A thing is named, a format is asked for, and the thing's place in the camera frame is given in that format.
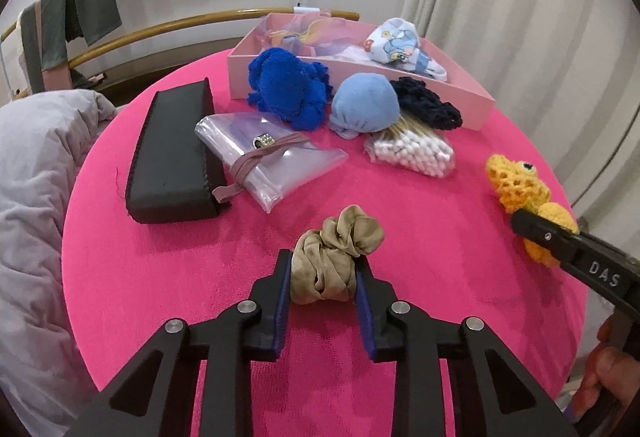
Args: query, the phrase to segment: clear plastic bag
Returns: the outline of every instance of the clear plastic bag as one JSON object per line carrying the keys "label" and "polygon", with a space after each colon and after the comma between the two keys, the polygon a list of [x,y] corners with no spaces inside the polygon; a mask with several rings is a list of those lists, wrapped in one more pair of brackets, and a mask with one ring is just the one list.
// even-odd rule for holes
{"label": "clear plastic bag", "polygon": [[364,149],[371,162],[404,166],[430,177],[446,177],[456,167],[446,137],[404,112],[400,121],[372,134]]}
{"label": "clear plastic bag", "polygon": [[[256,138],[267,135],[277,140],[293,133],[276,115],[262,112],[209,115],[195,131],[227,168],[255,149]],[[343,150],[323,150],[311,141],[283,147],[260,160],[247,175],[244,188],[270,213],[290,192],[330,172],[347,157]]]}
{"label": "clear plastic bag", "polygon": [[273,30],[265,16],[255,28],[263,49],[280,47],[296,56],[331,56],[362,42],[344,18],[332,18],[330,11],[294,14],[291,20]]}

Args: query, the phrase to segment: pink box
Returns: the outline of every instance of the pink box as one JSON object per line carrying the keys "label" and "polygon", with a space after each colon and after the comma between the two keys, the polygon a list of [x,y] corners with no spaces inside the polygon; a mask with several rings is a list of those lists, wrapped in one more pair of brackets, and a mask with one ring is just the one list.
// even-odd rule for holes
{"label": "pink box", "polygon": [[[270,30],[282,29],[291,20],[291,14],[269,14],[267,16]],[[358,43],[363,44],[367,37],[376,28],[376,25],[368,23],[347,21],[347,27],[351,29]],[[428,40],[421,39],[422,48],[442,65],[449,77],[449,83],[432,80],[417,74],[385,67],[385,65],[372,66],[354,62],[327,60],[325,58],[311,58],[300,56],[305,62],[321,62],[329,67],[330,83],[338,88],[346,78],[356,72],[375,72],[382,74],[387,80],[397,80],[403,76],[411,76],[416,80],[424,81],[425,86],[438,94],[440,99],[449,101],[460,110],[462,126],[471,130],[480,130],[489,113],[495,105],[495,100],[464,68],[449,58]],[[251,30],[242,39],[236,48],[229,54],[227,67],[229,72],[229,87],[232,99],[245,99],[252,91],[248,82],[249,63],[260,53],[262,46],[258,40],[255,29]]]}

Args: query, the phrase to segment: navy crochet scrunchie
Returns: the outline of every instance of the navy crochet scrunchie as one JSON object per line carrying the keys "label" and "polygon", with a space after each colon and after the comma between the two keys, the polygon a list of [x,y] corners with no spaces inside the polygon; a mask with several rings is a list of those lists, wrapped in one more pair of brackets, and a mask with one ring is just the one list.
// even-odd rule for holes
{"label": "navy crochet scrunchie", "polygon": [[398,94],[400,109],[411,113],[427,126],[436,130],[453,130],[462,126],[460,110],[450,102],[441,102],[423,81],[404,77],[391,81]]}

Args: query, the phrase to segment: human hand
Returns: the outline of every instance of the human hand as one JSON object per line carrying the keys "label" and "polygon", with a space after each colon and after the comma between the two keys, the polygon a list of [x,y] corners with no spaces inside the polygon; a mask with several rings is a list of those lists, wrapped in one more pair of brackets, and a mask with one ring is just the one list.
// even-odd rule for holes
{"label": "human hand", "polygon": [[584,378],[572,399],[572,411],[576,419],[593,407],[602,388],[609,390],[620,401],[622,410],[616,414],[612,425],[616,425],[624,411],[640,389],[640,362],[622,351],[608,347],[611,335],[611,318],[598,331],[598,346],[589,354]]}

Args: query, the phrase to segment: white curtain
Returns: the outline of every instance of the white curtain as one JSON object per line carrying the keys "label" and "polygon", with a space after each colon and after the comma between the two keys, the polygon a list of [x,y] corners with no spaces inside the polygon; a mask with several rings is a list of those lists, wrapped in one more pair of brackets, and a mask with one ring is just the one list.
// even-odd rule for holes
{"label": "white curtain", "polygon": [[495,97],[591,231],[640,257],[640,16],[631,0],[405,0],[402,15]]}

